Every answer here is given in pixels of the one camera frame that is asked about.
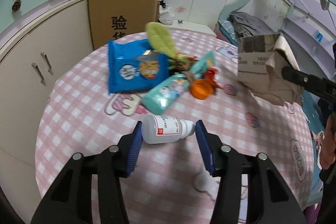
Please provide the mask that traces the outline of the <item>person's right hand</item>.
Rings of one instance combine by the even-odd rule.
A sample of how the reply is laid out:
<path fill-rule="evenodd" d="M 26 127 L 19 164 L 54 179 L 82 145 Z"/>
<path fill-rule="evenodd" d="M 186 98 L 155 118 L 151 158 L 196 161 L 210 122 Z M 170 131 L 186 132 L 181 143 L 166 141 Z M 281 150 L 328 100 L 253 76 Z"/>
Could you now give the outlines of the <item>person's right hand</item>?
<path fill-rule="evenodd" d="M 333 130 L 334 120 L 330 115 L 324 131 L 319 163 L 322 169 L 327 170 L 335 162 L 335 131 Z"/>

